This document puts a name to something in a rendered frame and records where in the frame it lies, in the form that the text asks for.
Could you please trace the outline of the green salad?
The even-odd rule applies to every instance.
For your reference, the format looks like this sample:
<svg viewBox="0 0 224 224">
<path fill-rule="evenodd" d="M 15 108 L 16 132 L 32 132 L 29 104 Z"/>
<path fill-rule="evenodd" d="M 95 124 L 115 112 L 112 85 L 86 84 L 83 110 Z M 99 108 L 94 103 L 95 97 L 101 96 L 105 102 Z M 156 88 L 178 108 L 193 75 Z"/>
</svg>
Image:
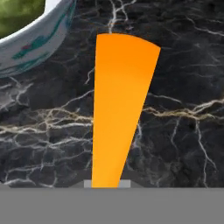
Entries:
<svg viewBox="0 0 224 224">
<path fill-rule="evenodd" d="M 0 39 L 40 17 L 46 0 L 0 0 Z"/>
</svg>

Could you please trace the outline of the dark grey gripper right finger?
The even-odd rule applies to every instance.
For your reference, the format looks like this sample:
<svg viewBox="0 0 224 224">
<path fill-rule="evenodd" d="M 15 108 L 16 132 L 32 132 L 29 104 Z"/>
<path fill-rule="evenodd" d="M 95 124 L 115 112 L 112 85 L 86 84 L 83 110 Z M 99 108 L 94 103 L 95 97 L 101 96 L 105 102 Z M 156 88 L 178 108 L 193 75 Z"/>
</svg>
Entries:
<svg viewBox="0 0 224 224">
<path fill-rule="evenodd" d="M 138 175 L 134 171 L 124 171 L 122 173 L 119 182 L 120 188 L 141 188 L 143 186 L 143 181 L 138 177 Z"/>
</svg>

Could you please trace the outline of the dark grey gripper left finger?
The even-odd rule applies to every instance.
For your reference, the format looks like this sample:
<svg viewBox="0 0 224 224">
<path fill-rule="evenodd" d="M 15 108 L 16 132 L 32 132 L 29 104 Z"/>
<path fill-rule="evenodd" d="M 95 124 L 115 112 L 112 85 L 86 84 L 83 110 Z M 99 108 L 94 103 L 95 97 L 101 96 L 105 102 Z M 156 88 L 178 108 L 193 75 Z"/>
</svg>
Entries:
<svg viewBox="0 0 224 224">
<path fill-rule="evenodd" d="M 73 184 L 73 188 L 90 188 L 91 178 L 92 178 L 91 171 L 80 172 Z"/>
</svg>

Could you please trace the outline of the orange cheese wedge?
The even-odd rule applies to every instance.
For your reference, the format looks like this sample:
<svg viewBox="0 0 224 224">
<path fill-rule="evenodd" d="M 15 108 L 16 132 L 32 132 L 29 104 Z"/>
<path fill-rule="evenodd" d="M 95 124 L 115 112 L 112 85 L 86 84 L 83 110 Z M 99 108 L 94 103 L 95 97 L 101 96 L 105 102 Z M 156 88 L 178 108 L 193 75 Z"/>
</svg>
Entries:
<svg viewBox="0 0 224 224">
<path fill-rule="evenodd" d="M 159 46 L 128 34 L 96 38 L 93 188 L 119 185 L 159 54 Z"/>
</svg>

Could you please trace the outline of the white bowl with green pattern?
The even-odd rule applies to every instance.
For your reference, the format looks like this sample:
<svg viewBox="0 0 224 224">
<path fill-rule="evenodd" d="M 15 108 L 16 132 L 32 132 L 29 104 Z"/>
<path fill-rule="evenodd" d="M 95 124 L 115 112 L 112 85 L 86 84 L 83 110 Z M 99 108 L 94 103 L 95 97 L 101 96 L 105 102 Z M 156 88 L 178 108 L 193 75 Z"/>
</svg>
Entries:
<svg viewBox="0 0 224 224">
<path fill-rule="evenodd" d="M 40 17 L 0 38 L 0 78 L 26 72 L 51 57 L 67 35 L 76 4 L 77 0 L 45 0 Z"/>
</svg>

